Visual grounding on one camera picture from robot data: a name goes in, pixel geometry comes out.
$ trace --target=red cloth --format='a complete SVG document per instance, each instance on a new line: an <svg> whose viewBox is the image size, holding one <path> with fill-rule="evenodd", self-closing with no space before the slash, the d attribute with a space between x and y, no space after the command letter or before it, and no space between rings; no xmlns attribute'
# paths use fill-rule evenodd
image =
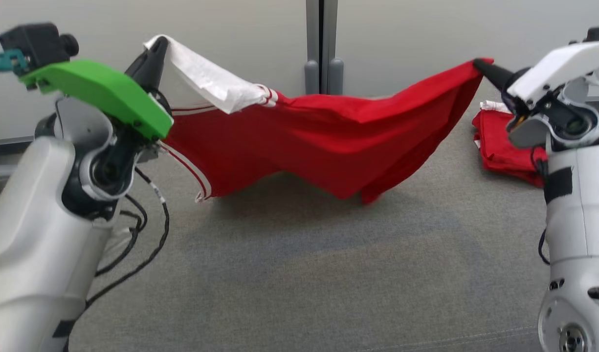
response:
<svg viewBox="0 0 599 352"><path fill-rule="evenodd" d="M277 171L369 203L413 174L447 137L482 76L469 63L381 100L315 94L269 99L237 113L176 110L165 140L198 178L202 198L225 196Z"/></svg>
<svg viewBox="0 0 599 352"><path fill-rule="evenodd" d="M473 119L473 126L478 129L474 140L480 141L480 154L484 169L509 174L543 187L543 179L532 165L530 149L517 149L509 139L506 125L512 114L493 110L480 110ZM534 160L547 160L542 148L534 151Z"/></svg>

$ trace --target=gray wall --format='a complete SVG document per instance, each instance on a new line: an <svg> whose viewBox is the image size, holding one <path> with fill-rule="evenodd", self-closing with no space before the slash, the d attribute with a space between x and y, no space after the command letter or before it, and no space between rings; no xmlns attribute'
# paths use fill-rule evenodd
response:
<svg viewBox="0 0 599 352"><path fill-rule="evenodd" d="M305 1L0 0L0 32L45 21L76 36L78 57L118 70L142 51L141 43L163 33L246 80L288 96L304 91ZM203 102L172 69L165 70L161 89L177 107ZM0 139L32 134L54 99L26 93L12 74L1 74Z"/></svg>
<svg viewBox="0 0 599 352"><path fill-rule="evenodd" d="M591 26L599 0L339 0L335 56L344 94L381 96L479 56L532 66Z"/></svg>

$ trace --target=folded garment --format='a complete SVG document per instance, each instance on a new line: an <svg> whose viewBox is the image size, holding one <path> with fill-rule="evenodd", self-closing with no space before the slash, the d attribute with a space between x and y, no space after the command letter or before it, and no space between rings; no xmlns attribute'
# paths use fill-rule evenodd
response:
<svg viewBox="0 0 599 352"><path fill-rule="evenodd" d="M543 187L543 178L536 171L532 159L547 160L545 150L538 148L532 154L530 149L514 147L506 131L512 114L502 112L501 103L488 103L481 106L482 110L473 119L473 126L478 129L473 139L480 148L484 169L516 176Z"/></svg>
<svg viewBox="0 0 599 352"><path fill-rule="evenodd" d="M167 38L168 60L194 94L211 103L175 109L175 124L164 141L199 181L198 200L286 171L338 198L360 192L362 202L372 202L431 156L482 78L468 62L380 100L323 94L287 98Z"/></svg>

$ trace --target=red fabric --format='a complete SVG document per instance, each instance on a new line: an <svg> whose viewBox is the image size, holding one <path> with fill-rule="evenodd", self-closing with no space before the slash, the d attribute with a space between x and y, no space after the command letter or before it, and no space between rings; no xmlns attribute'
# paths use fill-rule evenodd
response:
<svg viewBox="0 0 599 352"><path fill-rule="evenodd" d="M469 62L381 100L286 98L272 91L263 105L230 115L212 110L176 116L165 143L210 182L205 198L285 170L338 198L360 192L369 203L431 156L469 106L481 78Z"/></svg>
<svg viewBox="0 0 599 352"><path fill-rule="evenodd" d="M484 169L522 178L523 180L543 187L543 179L532 165L530 149L517 149L508 139L506 125L512 114L493 110L480 110L473 119L473 126L478 129L474 140L480 141L480 154ZM545 150L534 151L534 159L547 160Z"/></svg>

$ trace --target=black tape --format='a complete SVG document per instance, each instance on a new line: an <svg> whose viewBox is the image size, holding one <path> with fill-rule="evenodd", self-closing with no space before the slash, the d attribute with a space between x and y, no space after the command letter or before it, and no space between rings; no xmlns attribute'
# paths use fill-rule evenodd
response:
<svg viewBox="0 0 599 352"><path fill-rule="evenodd" d="M573 171L571 167L559 169L547 176L547 182L545 182L545 202L547 204L558 197L568 196L571 193L573 193Z"/></svg>
<svg viewBox="0 0 599 352"><path fill-rule="evenodd" d="M52 338L66 338L71 335L73 331L74 320L62 320L56 327Z"/></svg>

